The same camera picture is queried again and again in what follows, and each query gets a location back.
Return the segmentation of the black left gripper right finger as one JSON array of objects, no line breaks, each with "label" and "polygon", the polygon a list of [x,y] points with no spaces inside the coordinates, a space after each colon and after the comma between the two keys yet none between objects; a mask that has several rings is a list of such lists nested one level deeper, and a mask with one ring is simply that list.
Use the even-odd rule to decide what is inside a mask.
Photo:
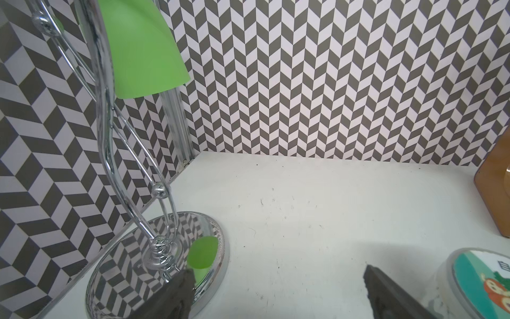
[{"label": "black left gripper right finger", "polygon": [[367,265],[363,279],[374,318],[434,318],[380,268]]}]

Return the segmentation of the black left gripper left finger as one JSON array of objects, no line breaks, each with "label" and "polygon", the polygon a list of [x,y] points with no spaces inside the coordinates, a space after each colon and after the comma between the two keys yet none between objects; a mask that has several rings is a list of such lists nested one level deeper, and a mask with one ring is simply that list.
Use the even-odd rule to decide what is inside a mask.
[{"label": "black left gripper left finger", "polygon": [[129,319],[188,318],[195,296],[193,270],[178,272],[145,303],[131,312]]}]

